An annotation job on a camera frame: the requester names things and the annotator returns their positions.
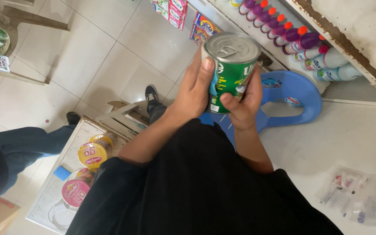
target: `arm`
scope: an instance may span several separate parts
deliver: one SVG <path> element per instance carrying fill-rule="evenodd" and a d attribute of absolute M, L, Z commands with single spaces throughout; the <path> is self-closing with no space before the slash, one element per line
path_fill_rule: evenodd
<path fill-rule="evenodd" d="M 208 103 L 208 86 L 214 72 L 214 62 L 201 62 L 201 49 L 186 69 L 178 95 L 163 116 L 134 137 L 120 151 L 119 157 L 127 162 L 148 163 L 172 135 L 185 123 L 198 118 Z"/>
<path fill-rule="evenodd" d="M 234 142 L 237 153 L 254 171 L 267 174 L 274 172 L 274 167 L 259 138 L 255 122 L 255 116 L 262 100 L 259 74 L 259 67 L 255 66 L 245 98 L 241 103 L 230 93 L 224 93 L 220 100 L 231 112 L 229 117 L 234 126 Z"/>

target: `hand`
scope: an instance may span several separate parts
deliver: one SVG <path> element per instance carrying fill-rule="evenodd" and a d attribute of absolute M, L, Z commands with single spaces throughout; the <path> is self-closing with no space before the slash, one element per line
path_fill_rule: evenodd
<path fill-rule="evenodd" d="M 198 118 L 208 105 L 208 87 L 213 78 L 215 63 L 207 57 L 201 62 L 201 47 L 185 71 L 178 94 L 165 114 L 183 125 Z"/>
<path fill-rule="evenodd" d="M 232 125 L 239 130 L 256 128 L 255 116 L 262 100 L 261 76 L 257 64 L 254 66 L 250 79 L 241 103 L 230 93 L 224 93 L 220 97 L 224 107 L 231 112 L 228 116 Z"/>

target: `shoe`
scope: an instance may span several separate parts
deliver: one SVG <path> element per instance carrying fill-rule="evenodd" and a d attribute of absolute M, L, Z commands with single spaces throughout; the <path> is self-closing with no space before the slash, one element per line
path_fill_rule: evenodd
<path fill-rule="evenodd" d="M 156 91 L 156 88 L 152 84 L 146 87 L 144 96 L 146 97 L 146 101 L 148 102 L 148 104 L 151 102 L 159 102 L 158 92 Z"/>
<path fill-rule="evenodd" d="M 75 112 L 69 112 L 66 114 L 66 119 L 69 125 L 77 125 L 81 120 L 81 117 Z"/>

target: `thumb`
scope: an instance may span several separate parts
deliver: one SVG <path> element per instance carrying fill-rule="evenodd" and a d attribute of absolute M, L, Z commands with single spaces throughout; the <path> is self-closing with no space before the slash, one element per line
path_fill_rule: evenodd
<path fill-rule="evenodd" d="M 222 102 L 223 106 L 230 112 L 235 112 L 241 105 L 238 99 L 228 92 L 222 94 L 220 101 Z"/>
<path fill-rule="evenodd" d="M 207 91 L 214 75 L 214 67 L 215 63 L 210 57 L 207 57 L 202 61 L 194 89 L 198 89 L 199 91 Z"/>

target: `plastic chair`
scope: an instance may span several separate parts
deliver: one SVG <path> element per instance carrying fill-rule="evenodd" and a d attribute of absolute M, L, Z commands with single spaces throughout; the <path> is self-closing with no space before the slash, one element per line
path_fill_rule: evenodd
<path fill-rule="evenodd" d="M 273 78 L 282 82 L 279 88 L 264 88 L 261 106 L 267 102 L 293 97 L 304 105 L 302 114 L 291 117 L 269 117 L 262 109 L 256 115 L 258 133 L 267 127 L 296 125 L 314 120 L 321 112 L 322 101 L 316 86 L 306 77 L 291 71 L 273 71 L 261 74 L 261 79 Z M 228 115 L 211 113 L 234 146 L 234 128 Z"/>

